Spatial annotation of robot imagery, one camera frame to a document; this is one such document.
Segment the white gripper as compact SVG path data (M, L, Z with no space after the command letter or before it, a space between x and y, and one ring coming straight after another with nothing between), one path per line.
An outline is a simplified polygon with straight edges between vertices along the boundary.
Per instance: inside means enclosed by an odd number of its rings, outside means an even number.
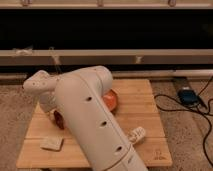
M55 96L53 92L45 92L39 96L39 105L46 114L52 113L56 109Z

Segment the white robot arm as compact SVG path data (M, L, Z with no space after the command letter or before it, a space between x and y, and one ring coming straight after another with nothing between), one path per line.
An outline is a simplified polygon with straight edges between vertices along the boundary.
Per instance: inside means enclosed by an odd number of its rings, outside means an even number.
M27 92L54 94L67 128L80 145L93 171L148 171L102 97L113 77L104 66L81 68L51 76L41 70L28 78Z

